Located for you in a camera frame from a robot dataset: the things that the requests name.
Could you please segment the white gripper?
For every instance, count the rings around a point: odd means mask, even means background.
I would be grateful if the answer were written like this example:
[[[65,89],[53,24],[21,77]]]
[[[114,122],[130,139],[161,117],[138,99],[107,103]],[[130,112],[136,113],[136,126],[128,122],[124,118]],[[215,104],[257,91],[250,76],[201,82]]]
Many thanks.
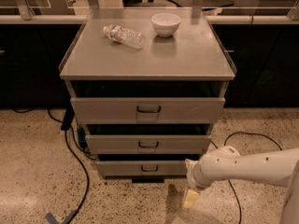
[[[186,165],[186,177],[188,181],[189,188],[184,190],[183,200],[182,200],[182,207],[189,209],[191,208],[196,200],[200,196],[198,182],[195,180],[194,175],[197,171],[198,161],[192,161],[190,159],[185,160]]]

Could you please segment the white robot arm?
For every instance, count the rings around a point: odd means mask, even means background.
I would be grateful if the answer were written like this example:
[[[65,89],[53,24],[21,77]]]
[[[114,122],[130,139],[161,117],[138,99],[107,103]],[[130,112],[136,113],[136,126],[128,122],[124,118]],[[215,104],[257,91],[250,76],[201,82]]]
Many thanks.
[[[286,187],[279,224],[299,224],[299,148],[241,156],[231,146],[220,147],[198,161],[185,160],[188,187],[182,206],[191,208],[215,181],[241,179]]]

